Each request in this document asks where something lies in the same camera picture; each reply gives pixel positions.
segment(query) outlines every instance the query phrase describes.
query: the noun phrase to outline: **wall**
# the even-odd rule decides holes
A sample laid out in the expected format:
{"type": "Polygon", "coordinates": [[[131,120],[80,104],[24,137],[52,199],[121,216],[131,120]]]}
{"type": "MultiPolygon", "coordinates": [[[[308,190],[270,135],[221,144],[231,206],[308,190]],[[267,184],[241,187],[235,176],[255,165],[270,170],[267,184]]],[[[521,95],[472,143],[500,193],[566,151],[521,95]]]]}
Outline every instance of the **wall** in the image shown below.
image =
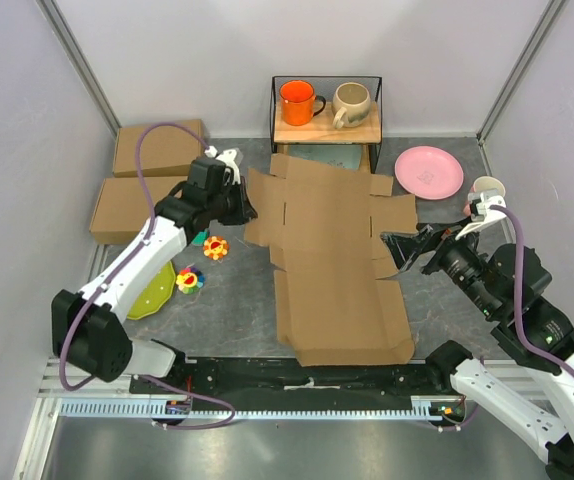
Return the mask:
{"type": "Polygon", "coordinates": [[[112,137],[31,0],[0,1],[0,479],[50,346],[50,302],[83,280],[112,137]]]}
{"type": "Polygon", "coordinates": [[[272,75],[384,77],[389,134],[473,133],[547,0],[57,0],[123,124],[267,136],[272,75]]]}
{"type": "Polygon", "coordinates": [[[553,274],[546,296],[574,322],[574,2],[492,131],[487,151],[527,243],[553,274]]]}

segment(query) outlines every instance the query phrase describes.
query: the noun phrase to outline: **cup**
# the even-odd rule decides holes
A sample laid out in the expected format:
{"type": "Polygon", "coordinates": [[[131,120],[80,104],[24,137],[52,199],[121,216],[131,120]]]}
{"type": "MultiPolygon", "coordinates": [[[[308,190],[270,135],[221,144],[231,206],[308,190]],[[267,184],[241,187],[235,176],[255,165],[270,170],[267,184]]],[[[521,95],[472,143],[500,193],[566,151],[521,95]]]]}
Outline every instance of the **cup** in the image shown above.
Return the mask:
{"type": "Polygon", "coordinates": [[[316,95],[311,83],[304,80],[292,80],[280,87],[280,101],[283,121],[296,127],[305,125],[325,109],[326,100],[316,95]],[[323,105],[314,111],[314,102],[323,105]]]}
{"type": "MultiPolygon", "coordinates": [[[[505,185],[503,185],[503,182],[501,182],[497,178],[488,176],[478,177],[476,180],[474,180],[474,184],[471,186],[471,189],[469,191],[471,193],[477,193],[493,189],[498,190],[498,193],[500,193],[501,197],[505,196],[506,192],[505,192],[505,185]]],[[[468,217],[471,215],[471,207],[469,206],[469,202],[467,202],[465,208],[463,208],[463,213],[468,217]]]]}
{"type": "Polygon", "coordinates": [[[332,111],[334,128],[357,127],[371,111],[369,90],[360,83],[343,83],[334,93],[332,111]]]}

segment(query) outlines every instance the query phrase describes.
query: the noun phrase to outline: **gray floor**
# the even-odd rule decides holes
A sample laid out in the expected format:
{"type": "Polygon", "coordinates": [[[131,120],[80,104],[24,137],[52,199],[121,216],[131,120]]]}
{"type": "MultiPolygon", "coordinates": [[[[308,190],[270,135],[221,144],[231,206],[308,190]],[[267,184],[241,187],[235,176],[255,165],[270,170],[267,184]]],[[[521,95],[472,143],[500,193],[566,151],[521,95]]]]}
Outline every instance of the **gray floor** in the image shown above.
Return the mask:
{"type": "Polygon", "coordinates": [[[240,422],[164,432],[147,421],[62,418],[44,480],[545,480],[544,465],[480,411],[462,432],[395,421],[240,422]]]}
{"type": "MultiPolygon", "coordinates": [[[[220,139],[218,148],[239,147],[245,158],[243,173],[253,166],[268,171],[268,139],[220,139]]],[[[417,200],[421,222],[449,222],[462,218],[467,192],[485,167],[474,138],[389,138],[383,142],[377,173],[393,174],[394,162],[407,148],[433,145],[453,154],[462,164],[465,181],[453,197],[438,202],[417,200]]],[[[395,194],[404,193],[395,187],[395,194]]],[[[126,321],[132,337],[156,338],[190,355],[293,356],[291,348],[276,340],[273,267],[266,248],[243,241],[243,227],[213,225],[212,233],[229,241],[230,254],[220,262],[207,259],[199,247],[189,247],[174,258],[177,270],[195,264],[206,277],[199,293],[175,293],[155,315],[139,321],[126,321]]],[[[500,226],[486,230],[481,250],[493,253],[504,243],[500,226]]],[[[120,252],[110,247],[108,261],[120,252]]],[[[506,358],[489,335],[492,325],[455,288],[446,275],[423,276],[418,265],[399,276],[411,329],[416,341],[415,358],[425,358],[448,339],[456,340],[486,358],[506,358]]]]}

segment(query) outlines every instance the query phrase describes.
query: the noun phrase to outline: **black mug handle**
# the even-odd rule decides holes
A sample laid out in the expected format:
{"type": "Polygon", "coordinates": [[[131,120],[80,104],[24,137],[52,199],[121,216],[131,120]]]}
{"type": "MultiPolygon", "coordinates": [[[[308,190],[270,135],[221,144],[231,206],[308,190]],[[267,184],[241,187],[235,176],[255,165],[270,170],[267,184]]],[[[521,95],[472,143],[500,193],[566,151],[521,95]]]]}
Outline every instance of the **black mug handle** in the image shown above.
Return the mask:
{"type": "Polygon", "coordinates": [[[314,112],[314,117],[318,115],[320,112],[322,112],[325,109],[325,105],[327,105],[327,100],[325,100],[325,97],[323,97],[322,95],[316,95],[316,100],[318,100],[319,102],[323,102],[323,106],[314,112]]]}

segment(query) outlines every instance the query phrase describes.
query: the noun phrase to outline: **yellow-green plate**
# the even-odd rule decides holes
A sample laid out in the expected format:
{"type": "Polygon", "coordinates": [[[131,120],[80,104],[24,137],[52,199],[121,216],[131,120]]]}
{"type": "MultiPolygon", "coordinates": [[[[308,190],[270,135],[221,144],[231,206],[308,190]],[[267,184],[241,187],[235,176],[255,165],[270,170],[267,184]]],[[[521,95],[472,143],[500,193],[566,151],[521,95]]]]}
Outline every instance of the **yellow-green plate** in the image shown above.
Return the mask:
{"type": "Polygon", "coordinates": [[[127,318],[130,320],[140,320],[141,318],[156,313],[167,303],[167,300],[171,298],[175,286],[176,272],[174,272],[172,263],[169,262],[160,269],[160,272],[156,274],[151,283],[142,291],[131,306],[127,318]]]}

